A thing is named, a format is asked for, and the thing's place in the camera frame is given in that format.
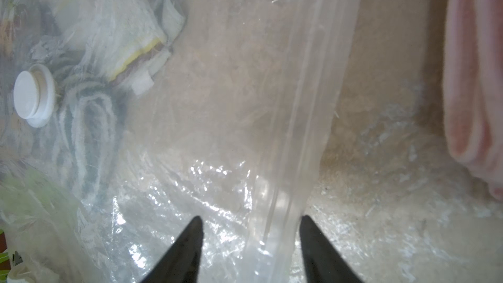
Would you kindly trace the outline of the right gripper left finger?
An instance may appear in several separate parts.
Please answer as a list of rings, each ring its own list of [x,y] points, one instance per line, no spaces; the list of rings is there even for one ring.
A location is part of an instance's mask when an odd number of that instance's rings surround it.
[[[203,220],[195,216],[141,283],[196,283],[203,240]]]

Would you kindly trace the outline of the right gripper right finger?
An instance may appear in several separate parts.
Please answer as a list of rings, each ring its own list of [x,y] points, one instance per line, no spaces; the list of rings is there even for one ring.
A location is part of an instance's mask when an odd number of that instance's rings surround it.
[[[308,283],[363,283],[308,215],[301,218],[299,236]]]

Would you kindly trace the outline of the green white striped towel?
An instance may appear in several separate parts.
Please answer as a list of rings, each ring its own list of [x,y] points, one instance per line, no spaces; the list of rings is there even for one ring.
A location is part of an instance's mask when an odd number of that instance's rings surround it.
[[[30,161],[89,207],[107,197],[124,130],[124,95],[81,64],[59,36],[43,35],[30,58],[51,72],[56,105],[48,123],[32,131]]]

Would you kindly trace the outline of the clear plastic vacuum bag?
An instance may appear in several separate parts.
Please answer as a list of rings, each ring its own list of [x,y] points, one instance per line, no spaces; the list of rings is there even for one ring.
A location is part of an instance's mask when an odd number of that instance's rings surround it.
[[[124,95],[106,201],[30,161],[15,111],[41,0],[1,0],[2,282],[141,282],[195,217],[198,282],[285,282],[318,178],[360,0],[172,0],[185,24],[154,85]]]

